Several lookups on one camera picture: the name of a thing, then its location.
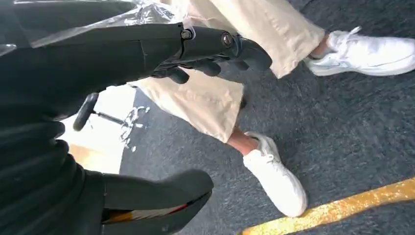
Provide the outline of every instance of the shoe lace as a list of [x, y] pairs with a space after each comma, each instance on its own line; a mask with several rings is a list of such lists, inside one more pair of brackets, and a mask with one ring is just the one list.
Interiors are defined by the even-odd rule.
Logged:
[[272, 163], [274, 161], [274, 156], [273, 154], [265, 154], [264, 159], [266, 163]]
[[350, 37], [352, 35], [358, 33], [361, 29], [362, 28], [360, 26], [354, 28], [342, 39], [342, 41], [340, 42], [340, 45], [339, 45], [338, 52], [336, 53], [336, 57], [337, 57], [336, 59], [345, 60], [346, 53], [347, 53], [347, 43], [349, 42]]

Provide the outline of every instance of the clear plastic wrap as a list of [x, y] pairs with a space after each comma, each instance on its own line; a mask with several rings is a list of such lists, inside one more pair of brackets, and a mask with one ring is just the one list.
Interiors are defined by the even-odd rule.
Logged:
[[17, 48], [14, 44], [3, 44], [0, 45], [0, 56], [5, 55], [11, 51], [14, 51]]
[[[15, 0], [10, 11], [30, 46], [37, 48], [95, 28], [183, 22], [188, 4], [188, 0]], [[0, 56], [15, 48], [10, 40], [0, 40]]]

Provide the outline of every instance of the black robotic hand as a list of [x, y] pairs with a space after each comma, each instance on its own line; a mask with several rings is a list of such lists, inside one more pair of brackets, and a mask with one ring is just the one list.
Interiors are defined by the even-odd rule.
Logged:
[[152, 74], [153, 77], [170, 77], [177, 83], [185, 83], [188, 75], [179, 67], [200, 70], [208, 76], [217, 76], [221, 67], [217, 64], [228, 62], [240, 70], [266, 70], [272, 60], [256, 42], [239, 34], [194, 27], [194, 31], [184, 30], [182, 53], [164, 61]]

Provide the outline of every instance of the yellow floor tape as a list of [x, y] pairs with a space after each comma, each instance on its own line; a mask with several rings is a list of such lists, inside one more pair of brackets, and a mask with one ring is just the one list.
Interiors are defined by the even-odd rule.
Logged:
[[333, 223], [383, 204], [414, 199], [415, 177], [309, 209], [299, 218], [284, 217], [248, 228], [242, 235], [285, 235]]

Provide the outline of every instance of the beige pants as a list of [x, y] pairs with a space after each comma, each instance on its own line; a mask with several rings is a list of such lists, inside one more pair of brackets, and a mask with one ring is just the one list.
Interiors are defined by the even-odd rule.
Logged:
[[[190, 0], [194, 25], [237, 31], [260, 44], [271, 56], [280, 78], [289, 74], [324, 37], [286, 0]], [[243, 85], [188, 70], [179, 85], [170, 79], [135, 83], [161, 109], [189, 122], [200, 132], [227, 142], [235, 126]]]

